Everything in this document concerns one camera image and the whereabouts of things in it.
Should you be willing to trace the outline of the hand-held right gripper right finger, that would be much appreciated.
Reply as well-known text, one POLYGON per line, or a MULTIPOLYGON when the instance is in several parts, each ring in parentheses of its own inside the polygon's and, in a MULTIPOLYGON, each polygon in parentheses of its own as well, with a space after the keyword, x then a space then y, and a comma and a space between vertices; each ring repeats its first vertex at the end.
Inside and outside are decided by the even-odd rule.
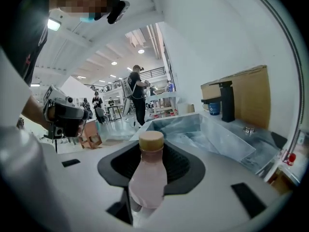
POLYGON ((271 185, 239 162, 197 147, 175 143, 204 163, 202 181, 185 195, 169 195, 144 228, 149 232, 259 232, 282 210, 290 193, 280 195, 271 185), (245 183, 266 205, 250 218, 231 188, 245 183))

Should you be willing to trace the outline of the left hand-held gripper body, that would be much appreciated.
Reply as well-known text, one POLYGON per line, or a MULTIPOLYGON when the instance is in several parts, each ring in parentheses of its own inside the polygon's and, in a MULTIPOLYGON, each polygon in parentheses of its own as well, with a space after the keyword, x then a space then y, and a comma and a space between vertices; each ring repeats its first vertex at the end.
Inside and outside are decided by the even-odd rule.
POLYGON ((60 89, 51 85, 43 98, 43 114, 49 123, 48 133, 44 135, 48 139, 60 139, 63 137, 81 136, 88 118, 88 112, 73 104, 73 98, 66 96, 60 89), (47 110, 55 106, 55 119, 47 119, 47 110))

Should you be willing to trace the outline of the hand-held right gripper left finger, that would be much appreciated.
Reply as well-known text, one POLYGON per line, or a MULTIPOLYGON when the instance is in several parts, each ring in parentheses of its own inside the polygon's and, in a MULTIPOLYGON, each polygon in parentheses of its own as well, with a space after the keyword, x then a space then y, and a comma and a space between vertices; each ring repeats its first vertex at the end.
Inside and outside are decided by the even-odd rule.
POLYGON ((132 219, 130 203, 125 196, 125 185, 113 185, 112 174, 102 177, 98 172, 99 161, 113 153, 122 153, 138 142, 128 141, 108 148, 57 154, 50 144, 42 144, 47 176, 56 195, 60 211, 58 227, 54 232, 142 232, 108 212, 117 204, 126 209, 132 219))

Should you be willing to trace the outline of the person's left forearm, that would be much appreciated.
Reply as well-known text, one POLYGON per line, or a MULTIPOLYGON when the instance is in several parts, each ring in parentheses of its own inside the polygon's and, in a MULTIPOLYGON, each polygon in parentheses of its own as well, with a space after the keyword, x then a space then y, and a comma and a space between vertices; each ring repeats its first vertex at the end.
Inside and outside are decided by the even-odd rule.
POLYGON ((45 120, 43 114, 43 107, 33 95, 30 95, 21 114, 32 122, 41 125, 46 130, 49 128, 49 123, 45 120))

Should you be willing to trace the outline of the red-brown wooden stool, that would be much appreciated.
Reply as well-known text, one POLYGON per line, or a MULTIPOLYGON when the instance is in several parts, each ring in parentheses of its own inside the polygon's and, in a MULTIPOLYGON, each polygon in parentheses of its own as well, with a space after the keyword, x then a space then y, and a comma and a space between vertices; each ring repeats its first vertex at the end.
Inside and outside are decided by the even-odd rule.
POLYGON ((81 136, 78 137, 82 149, 97 149, 102 144, 95 120, 89 120, 84 126, 81 136))

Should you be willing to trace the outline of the grey chair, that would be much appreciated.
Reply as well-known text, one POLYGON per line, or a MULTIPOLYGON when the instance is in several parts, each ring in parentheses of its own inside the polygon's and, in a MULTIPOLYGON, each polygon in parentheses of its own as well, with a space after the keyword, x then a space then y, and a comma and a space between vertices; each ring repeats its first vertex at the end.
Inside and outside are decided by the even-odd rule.
POLYGON ((96 112, 96 116, 97 116, 97 120, 100 124, 108 124, 110 122, 110 114, 107 113, 104 109, 102 108, 95 108, 95 112, 96 112))

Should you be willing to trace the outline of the wooden shelf unit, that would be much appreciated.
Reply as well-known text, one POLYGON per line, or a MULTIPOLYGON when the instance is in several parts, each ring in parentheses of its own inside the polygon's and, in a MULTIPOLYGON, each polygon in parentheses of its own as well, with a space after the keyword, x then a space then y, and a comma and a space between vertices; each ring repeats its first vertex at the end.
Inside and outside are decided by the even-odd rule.
POLYGON ((296 188, 294 182, 279 169, 275 171, 267 183, 270 184, 280 195, 294 191, 296 188))

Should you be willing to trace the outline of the small red valve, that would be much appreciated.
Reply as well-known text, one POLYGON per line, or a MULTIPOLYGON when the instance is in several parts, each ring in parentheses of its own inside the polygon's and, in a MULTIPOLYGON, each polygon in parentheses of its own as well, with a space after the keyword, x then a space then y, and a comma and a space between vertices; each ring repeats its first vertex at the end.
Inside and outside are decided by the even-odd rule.
POLYGON ((296 154, 289 153, 287 150, 285 150, 281 156, 281 160, 283 163, 287 164, 288 166, 293 166, 294 161, 296 160, 296 154))

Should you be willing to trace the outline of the blue mug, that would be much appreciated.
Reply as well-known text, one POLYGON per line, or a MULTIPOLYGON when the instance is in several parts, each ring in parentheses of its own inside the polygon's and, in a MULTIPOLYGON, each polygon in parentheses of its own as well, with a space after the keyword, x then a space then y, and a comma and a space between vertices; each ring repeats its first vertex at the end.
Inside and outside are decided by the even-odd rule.
POLYGON ((209 111, 209 114, 212 116, 217 116, 221 112, 221 103, 220 102, 211 102, 203 104, 203 108, 209 111))

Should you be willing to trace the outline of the rectangular ceiling lamp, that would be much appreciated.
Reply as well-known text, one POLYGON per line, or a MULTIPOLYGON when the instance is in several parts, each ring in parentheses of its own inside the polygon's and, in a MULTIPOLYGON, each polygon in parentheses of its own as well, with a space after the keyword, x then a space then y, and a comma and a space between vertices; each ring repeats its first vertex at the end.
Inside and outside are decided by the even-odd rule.
POLYGON ((60 26, 61 26, 61 22, 56 21, 51 18, 48 19, 48 23, 47 23, 48 29, 53 30, 53 31, 58 31, 60 26))

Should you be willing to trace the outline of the person's black t-shirt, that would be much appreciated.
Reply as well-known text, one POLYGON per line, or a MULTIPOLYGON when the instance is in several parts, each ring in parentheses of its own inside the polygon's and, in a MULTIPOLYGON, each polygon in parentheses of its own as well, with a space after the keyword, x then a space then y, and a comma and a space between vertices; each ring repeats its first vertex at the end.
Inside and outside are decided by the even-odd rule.
POLYGON ((0 0, 0 45, 21 78, 31 85, 47 41, 49 0, 0 0))

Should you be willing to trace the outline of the black balcony railing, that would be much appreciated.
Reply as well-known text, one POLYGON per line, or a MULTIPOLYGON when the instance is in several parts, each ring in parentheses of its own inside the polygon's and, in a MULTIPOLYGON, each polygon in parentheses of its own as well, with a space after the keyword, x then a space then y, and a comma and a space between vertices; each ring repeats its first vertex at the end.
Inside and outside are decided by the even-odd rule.
POLYGON ((141 72, 140 78, 142 80, 144 80, 144 79, 160 77, 160 76, 163 76, 165 74, 166 74, 165 68, 160 67, 160 68, 152 69, 152 70, 149 70, 149 71, 141 72))

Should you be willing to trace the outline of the black faucet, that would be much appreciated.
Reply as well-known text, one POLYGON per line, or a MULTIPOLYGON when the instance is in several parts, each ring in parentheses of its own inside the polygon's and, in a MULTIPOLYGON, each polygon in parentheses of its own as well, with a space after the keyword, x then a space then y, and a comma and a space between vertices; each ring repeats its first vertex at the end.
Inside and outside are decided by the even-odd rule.
POLYGON ((220 97, 202 99, 203 104, 210 105, 211 103, 221 102, 222 106, 222 121, 232 122, 235 120, 235 102, 234 102, 234 90, 232 87, 232 81, 223 81, 210 84, 210 86, 218 85, 220 88, 220 97))

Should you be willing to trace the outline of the white frame table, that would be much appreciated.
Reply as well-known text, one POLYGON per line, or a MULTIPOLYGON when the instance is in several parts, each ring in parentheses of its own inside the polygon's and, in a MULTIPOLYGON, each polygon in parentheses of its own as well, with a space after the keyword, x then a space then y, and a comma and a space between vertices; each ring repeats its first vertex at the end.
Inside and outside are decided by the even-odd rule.
POLYGON ((178 114, 177 103, 180 99, 179 94, 174 92, 163 92, 161 94, 152 95, 146 98, 146 103, 153 103, 155 115, 160 115, 162 112, 169 112, 172 115, 178 114))

